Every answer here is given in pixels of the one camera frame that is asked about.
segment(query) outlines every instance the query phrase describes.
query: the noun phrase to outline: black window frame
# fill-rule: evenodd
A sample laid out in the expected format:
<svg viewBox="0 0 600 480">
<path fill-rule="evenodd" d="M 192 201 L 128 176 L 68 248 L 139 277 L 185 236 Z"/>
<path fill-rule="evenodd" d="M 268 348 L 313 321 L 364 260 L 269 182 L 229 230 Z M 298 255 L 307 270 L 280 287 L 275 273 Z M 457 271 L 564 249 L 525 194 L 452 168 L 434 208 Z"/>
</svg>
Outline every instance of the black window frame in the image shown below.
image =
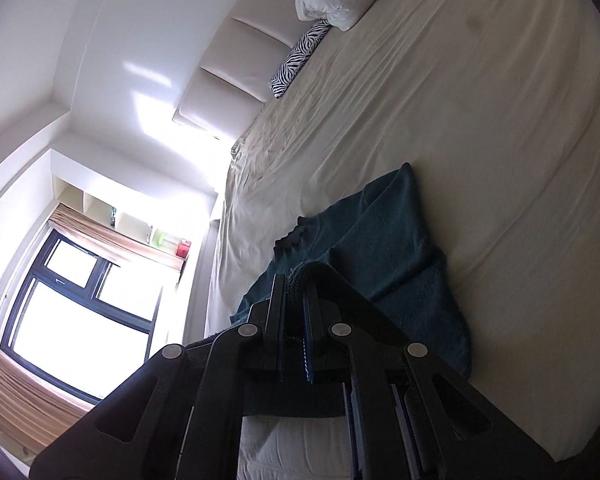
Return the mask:
<svg viewBox="0 0 600 480">
<path fill-rule="evenodd" d="M 89 276 L 87 284 L 84 287 L 76 285 L 64 276 L 53 272 L 46 266 L 56 247 L 58 247 L 61 242 L 65 242 L 81 250 L 82 252 L 97 258 L 96 264 L 93 266 L 91 275 Z M 11 359 L 16 361 L 20 366 L 29 372 L 32 372 L 39 378 L 53 384 L 61 390 L 66 391 L 72 396 L 78 397 L 79 399 L 85 400 L 91 404 L 99 403 L 102 399 L 79 390 L 78 388 L 75 388 L 74 386 L 71 386 L 70 384 L 65 383 L 64 381 L 61 381 L 53 375 L 45 372 L 42 368 L 37 367 L 36 365 L 27 361 L 21 355 L 17 354 L 13 349 L 13 346 L 18 337 L 20 323 L 22 322 L 22 319 L 27 311 L 27 306 L 32 298 L 35 286 L 37 283 L 44 283 L 49 288 L 52 288 L 54 291 L 62 294 L 64 297 L 68 298 L 74 303 L 79 304 L 80 306 L 83 306 L 84 308 L 88 308 L 89 310 L 92 310 L 93 312 L 96 312 L 107 319 L 147 334 L 147 345 L 144 353 L 144 360 L 147 361 L 149 358 L 152 339 L 154 338 L 155 320 L 157 318 L 158 307 L 160 306 L 164 288 L 161 288 L 160 293 L 158 294 L 158 299 L 156 301 L 154 314 L 151 321 L 143 317 L 136 316 L 130 312 L 126 312 L 125 310 L 115 307 L 112 304 L 106 303 L 105 301 L 100 300 L 98 295 L 102 290 L 102 286 L 104 285 L 109 271 L 115 265 L 116 264 L 110 262 L 106 258 L 99 256 L 93 251 L 85 249 L 72 240 L 69 240 L 69 238 L 60 234 L 55 229 L 52 229 L 43 243 L 42 248 L 36 255 L 31 268 L 29 269 L 29 272 L 27 273 L 20 290 L 16 295 L 16 299 L 13 302 L 13 306 L 9 313 L 9 317 L 7 318 L 7 323 L 0 340 L 0 350 L 2 350 Z"/>
</svg>

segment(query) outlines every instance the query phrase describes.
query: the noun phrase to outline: window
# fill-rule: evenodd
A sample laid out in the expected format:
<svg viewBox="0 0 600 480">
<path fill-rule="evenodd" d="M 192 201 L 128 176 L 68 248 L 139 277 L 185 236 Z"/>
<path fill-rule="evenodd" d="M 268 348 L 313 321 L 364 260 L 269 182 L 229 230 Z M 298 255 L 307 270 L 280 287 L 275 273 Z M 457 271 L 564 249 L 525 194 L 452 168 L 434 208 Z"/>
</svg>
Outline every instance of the window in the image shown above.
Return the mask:
<svg viewBox="0 0 600 480">
<path fill-rule="evenodd" d="M 7 320 L 0 349 L 66 392 L 97 403 L 149 357 L 162 284 L 52 231 Z"/>
</svg>

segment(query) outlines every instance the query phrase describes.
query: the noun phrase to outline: dark teal towel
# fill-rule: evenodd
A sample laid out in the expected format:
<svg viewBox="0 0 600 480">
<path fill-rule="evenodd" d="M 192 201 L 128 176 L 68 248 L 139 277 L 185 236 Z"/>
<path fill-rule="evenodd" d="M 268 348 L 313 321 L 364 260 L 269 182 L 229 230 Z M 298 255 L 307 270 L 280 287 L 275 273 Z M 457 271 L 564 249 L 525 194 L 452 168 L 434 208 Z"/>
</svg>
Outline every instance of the dark teal towel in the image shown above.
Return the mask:
<svg viewBox="0 0 600 480">
<path fill-rule="evenodd" d="M 469 328 L 447 285 L 445 255 L 431 239 L 409 164 L 314 217 L 298 218 L 232 322 L 244 322 L 250 306 L 269 297 L 274 275 L 288 276 L 311 261 L 329 264 L 408 338 L 469 375 Z"/>
</svg>

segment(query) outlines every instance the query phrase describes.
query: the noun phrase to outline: wall shelf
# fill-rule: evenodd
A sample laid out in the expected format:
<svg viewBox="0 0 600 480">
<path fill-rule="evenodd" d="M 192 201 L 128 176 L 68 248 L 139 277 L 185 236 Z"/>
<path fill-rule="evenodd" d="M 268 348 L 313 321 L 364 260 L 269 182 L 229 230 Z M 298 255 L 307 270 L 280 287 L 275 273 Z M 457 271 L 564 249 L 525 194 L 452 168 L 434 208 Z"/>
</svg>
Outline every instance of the wall shelf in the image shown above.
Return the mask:
<svg viewBox="0 0 600 480">
<path fill-rule="evenodd" d="M 56 200 L 74 211 L 142 244 L 149 245 L 167 254 L 176 253 L 180 238 L 166 234 L 164 242 L 159 246 L 157 239 L 161 231 L 157 227 L 120 210 L 116 210 L 115 225 L 112 227 L 111 209 L 114 207 L 113 205 L 103 202 L 56 176 L 53 177 L 53 188 Z"/>
</svg>

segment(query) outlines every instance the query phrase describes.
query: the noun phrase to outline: window pane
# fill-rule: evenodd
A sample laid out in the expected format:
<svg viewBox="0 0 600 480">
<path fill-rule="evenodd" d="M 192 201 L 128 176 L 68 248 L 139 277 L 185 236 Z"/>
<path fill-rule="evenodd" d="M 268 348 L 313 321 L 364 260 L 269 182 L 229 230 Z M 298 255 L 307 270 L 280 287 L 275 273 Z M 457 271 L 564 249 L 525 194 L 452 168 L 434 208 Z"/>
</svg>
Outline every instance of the window pane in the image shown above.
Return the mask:
<svg viewBox="0 0 600 480">
<path fill-rule="evenodd" d="M 148 336 L 100 316 L 37 282 L 15 352 L 100 399 L 144 363 Z"/>
<path fill-rule="evenodd" d="M 140 266 L 109 270 L 98 298 L 136 316 L 152 320 L 162 283 Z"/>
<path fill-rule="evenodd" d="M 97 261 L 94 256 L 61 241 L 46 267 L 76 285 L 85 286 Z"/>
</svg>

